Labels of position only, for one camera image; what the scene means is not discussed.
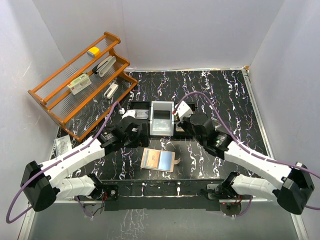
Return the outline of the gold card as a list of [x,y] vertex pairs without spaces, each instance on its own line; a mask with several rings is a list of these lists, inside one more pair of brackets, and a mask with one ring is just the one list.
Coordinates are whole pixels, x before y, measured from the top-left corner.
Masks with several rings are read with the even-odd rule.
[[147,168],[157,168],[159,166],[160,161],[160,151],[148,149],[145,152],[145,159],[144,159],[144,167]]

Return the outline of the beige leather card holder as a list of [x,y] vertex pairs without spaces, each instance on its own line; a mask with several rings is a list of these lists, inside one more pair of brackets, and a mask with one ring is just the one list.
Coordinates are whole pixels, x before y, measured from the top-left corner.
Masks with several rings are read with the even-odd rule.
[[175,159],[175,157],[176,157],[175,152],[165,151],[165,150],[156,150],[156,151],[160,151],[158,167],[157,168],[144,167],[145,154],[146,154],[147,150],[156,150],[156,149],[151,149],[151,148],[144,149],[143,154],[142,154],[141,164],[140,164],[140,167],[142,169],[172,173],[174,171],[174,166],[179,164],[181,161],[180,158]]

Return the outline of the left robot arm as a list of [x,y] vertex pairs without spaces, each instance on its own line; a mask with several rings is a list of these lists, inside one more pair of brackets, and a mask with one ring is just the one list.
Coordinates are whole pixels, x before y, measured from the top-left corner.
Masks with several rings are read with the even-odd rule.
[[149,125],[131,116],[118,124],[107,124],[97,135],[53,160],[32,161],[24,169],[21,188],[35,212],[50,207],[58,199],[87,196],[93,200],[103,195],[103,184],[94,174],[69,178],[85,165],[121,148],[149,145]]

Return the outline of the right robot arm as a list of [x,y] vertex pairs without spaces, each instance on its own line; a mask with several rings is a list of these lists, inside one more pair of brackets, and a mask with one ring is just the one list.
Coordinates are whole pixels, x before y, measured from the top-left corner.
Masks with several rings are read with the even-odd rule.
[[220,186],[226,197],[233,199],[237,195],[251,195],[265,198],[277,202],[292,214],[302,214],[315,189],[311,171],[304,164],[280,163],[241,145],[230,134],[216,130],[212,119],[205,113],[179,114],[178,119],[178,126],[207,153],[258,175],[247,177],[237,172],[230,173]]

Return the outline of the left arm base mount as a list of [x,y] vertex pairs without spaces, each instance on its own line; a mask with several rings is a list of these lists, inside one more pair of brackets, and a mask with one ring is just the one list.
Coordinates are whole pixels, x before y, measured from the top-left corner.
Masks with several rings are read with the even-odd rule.
[[119,186],[116,184],[102,184],[96,187],[89,195],[81,196],[84,201],[117,201],[119,198]]

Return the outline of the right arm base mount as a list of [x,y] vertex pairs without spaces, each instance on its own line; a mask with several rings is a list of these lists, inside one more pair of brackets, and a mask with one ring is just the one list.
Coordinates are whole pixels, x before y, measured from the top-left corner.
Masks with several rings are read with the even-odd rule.
[[200,195],[205,196],[208,200],[235,200],[238,194],[230,187],[222,184],[207,184],[205,188],[200,189]]

